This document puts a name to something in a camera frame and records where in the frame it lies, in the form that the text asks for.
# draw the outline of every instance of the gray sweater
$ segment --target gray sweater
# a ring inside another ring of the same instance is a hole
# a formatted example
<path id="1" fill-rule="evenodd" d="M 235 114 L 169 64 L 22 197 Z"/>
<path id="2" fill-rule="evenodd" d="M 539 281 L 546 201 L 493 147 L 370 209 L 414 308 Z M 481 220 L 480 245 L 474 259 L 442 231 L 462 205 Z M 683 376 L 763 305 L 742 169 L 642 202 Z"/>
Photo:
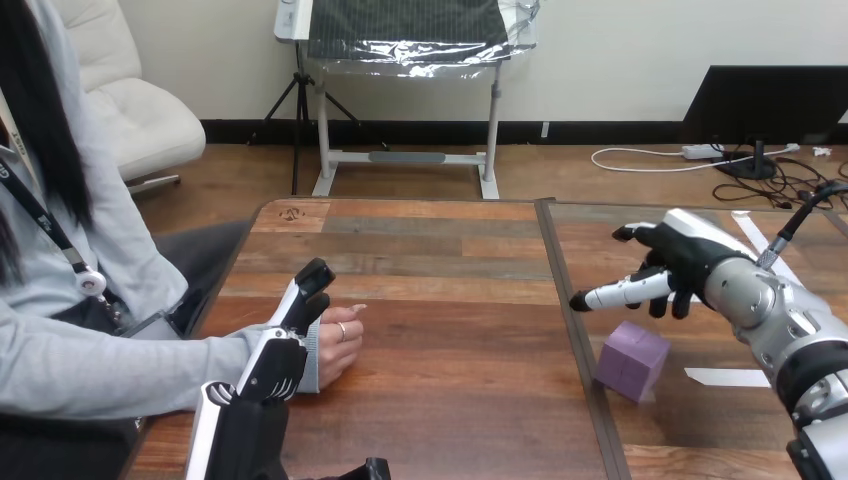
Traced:
<path id="1" fill-rule="evenodd" d="M 48 203 L 87 263 L 106 275 L 130 322 L 172 311 L 187 285 L 163 258 L 110 160 L 114 148 L 89 112 L 79 63 L 48 0 L 29 0 L 50 55 L 65 113 L 83 159 L 93 208 L 84 229 Z M 33 167 L 40 175 L 37 159 Z M 12 165 L 32 189 L 24 165 Z M 111 337 L 47 318 L 83 300 L 70 265 L 4 188 L 0 210 L 21 250 L 24 283 L 0 288 L 0 412 L 47 418 L 113 419 L 191 409 L 210 380 L 235 383 L 261 326 L 226 338 L 143 341 Z M 317 392 L 317 322 L 301 390 Z"/>

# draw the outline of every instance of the cushioned chair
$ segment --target cushioned chair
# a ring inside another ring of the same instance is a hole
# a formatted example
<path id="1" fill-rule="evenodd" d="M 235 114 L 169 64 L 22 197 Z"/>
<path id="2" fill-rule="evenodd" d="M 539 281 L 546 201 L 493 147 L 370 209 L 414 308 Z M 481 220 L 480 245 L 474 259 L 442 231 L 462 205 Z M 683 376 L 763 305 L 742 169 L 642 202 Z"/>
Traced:
<path id="1" fill-rule="evenodd" d="M 206 146 L 200 122 L 180 100 L 141 79 L 141 60 L 117 0 L 52 0 L 79 55 L 82 82 L 114 139 L 124 181 L 198 158 Z M 147 180 L 130 191 L 179 182 Z"/>

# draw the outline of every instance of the black monitor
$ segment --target black monitor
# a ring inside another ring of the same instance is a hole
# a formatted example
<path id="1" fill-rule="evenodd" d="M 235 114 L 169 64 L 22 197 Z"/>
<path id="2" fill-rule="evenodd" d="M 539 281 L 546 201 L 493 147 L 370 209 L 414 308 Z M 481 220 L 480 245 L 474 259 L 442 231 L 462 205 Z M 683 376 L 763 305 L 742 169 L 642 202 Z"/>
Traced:
<path id="1" fill-rule="evenodd" d="M 716 168 L 766 179 L 775 164 L 763 157 L 765 143 L 825 143 L 846 111 L 848 66 L 712 66 L 683 120 L 681 140 L 751 145 L 754 159 Z"/>

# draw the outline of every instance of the floor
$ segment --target floor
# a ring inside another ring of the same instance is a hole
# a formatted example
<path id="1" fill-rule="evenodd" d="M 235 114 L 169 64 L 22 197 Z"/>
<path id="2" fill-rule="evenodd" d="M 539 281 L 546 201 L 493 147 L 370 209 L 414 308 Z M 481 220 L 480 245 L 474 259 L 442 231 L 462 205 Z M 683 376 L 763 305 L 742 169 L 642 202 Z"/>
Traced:
<path id="1" fill-rule="evenodd" d="M 474 153 L 481 147 L 397 147 L 397 150 L 439 150 Z M 589 160 L 597 146 L 503 145 L 498 147 L 495 173 L 501 198 L 556 197 L 576 203 L 651 204 L 769 208 L 762 199 L 722 203 L 713 188 L 730 180 L 715 169 L 686 173 L 644 174 L 601 170 Z M 659 151 L 675 145 L 640 146 Z M 810 147 L 791 156 L 805 160 L 827 178 L 848 161 L 848 146 L 834 148 L 831 157 L 815 158 Z M 682 160 L 632 153 L 609 153 L 605 164 L 634 168 L 672 168 Z M 298 194 L 309 195 L 319 174 L 318 152 L 308 148 L 300 161 Z M 163 173 L 181 175 L 182 183 L 137 198 L 150 230 L 165 233 L 230 220 L 245 219 L 265 203 L 289 195 L 290 146 L 209 145 L 203 157 Z M 788 175 L 810 176 L 790 166 Z M 336 174 L 333 196 L 475 199 L 480 197 L 472 167 L 346 165 Z"/>

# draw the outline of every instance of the long black hair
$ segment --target long black hair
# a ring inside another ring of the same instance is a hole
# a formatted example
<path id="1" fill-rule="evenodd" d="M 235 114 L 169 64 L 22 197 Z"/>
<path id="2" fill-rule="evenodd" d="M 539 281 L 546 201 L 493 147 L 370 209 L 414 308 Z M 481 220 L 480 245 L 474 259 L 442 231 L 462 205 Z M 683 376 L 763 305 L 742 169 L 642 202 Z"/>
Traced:
<path id="1" fill-rule="evenodd" d="M 90 225 L 91 198 L 82 160 L 26 0 L 0 0 L 0 89 L 28 152 L 41 166 L 45 195 L 62 202 L 77 221 Z M 0 128 L 0 141 L 9 143 L 5 128 Z M 22 281 L 19 258 L 13 232 L 0 214 L 0 285 Z"/>

